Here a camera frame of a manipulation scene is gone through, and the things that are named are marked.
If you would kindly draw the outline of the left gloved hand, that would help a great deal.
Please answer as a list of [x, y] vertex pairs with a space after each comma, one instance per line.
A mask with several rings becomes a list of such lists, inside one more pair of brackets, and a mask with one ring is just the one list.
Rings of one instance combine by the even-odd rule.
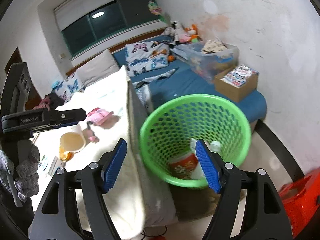
[[[26, 158], [15, 165], [10, 155], [16, 150], [22, 150], [27, 154]], [[22, 203], [26, 203], [30, 197], [39, 192], [39, 175], [37, 173], [40, 162], [40, 153], [37, 146], [31, 140], [21, 140], [11, 148], [9, 143], [1, 140], [1, 201], [4, 206], [15, 207], [14, 198], [10, 189], [7, 175], [11, 175], [17, 195]]]

